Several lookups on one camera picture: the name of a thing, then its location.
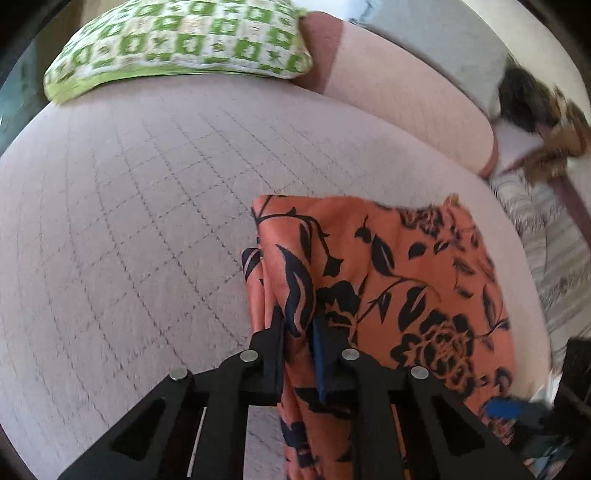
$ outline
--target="metal screw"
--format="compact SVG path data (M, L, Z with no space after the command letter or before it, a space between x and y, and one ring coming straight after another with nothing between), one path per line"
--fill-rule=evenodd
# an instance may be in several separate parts
M417 380L425 380L429 376L429 370L425 367L412 367L410 374Z
M175 382L179 382L183 378L185 378L188 373L189 373L189 370L187 370L185 367L178 367L178 368L172 369L168 376L170 378L172 378Z
M243 362L254 362L256 359L258 358L258 353L256 350L244 350L241 354L240 354L240 360L242 360Z
M345 360L349 360L352 362L352 361L357 360L359 358L359 350L356 350L355 348L346 348L345 350L343 350L341 352L341 356Z

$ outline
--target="green patterned pillow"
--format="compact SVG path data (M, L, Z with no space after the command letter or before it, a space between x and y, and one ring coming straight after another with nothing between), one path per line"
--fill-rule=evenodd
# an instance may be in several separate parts
M129 0L66 44L44 77L63 103L111 80L229 72L291 79L312 59L291 0Z

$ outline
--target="quilted upholstery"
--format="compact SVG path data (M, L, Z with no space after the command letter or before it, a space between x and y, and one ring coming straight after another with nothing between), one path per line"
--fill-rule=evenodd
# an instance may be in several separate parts
M400 129L289 83L155 77L48 105L0 158L0 423L52 480L180 364L247 346L254 197L347 193L420 206L458 192L497 265L517 393L548 372L512 223L474 174ZM245 478L282 477L272 410Z

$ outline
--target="orange floral fabric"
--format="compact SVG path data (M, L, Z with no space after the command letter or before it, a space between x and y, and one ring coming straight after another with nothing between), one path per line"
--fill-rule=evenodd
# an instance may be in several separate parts
M457 199L406 209L264 196L252 215L258 245L242 256L252 328L276 315L286 325L278 408L288 478L352 478L349 413L316 390L307 335L316 308L351 346L390 368L428 368L490 422L482 406L511 386L513 343L495 267Z

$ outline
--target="striped fabric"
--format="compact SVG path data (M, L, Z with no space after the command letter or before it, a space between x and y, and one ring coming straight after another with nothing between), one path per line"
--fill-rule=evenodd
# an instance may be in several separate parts
M549 185L530 186L521 171L490 183L523 242L560 369L568 339L591 337L591 252Z

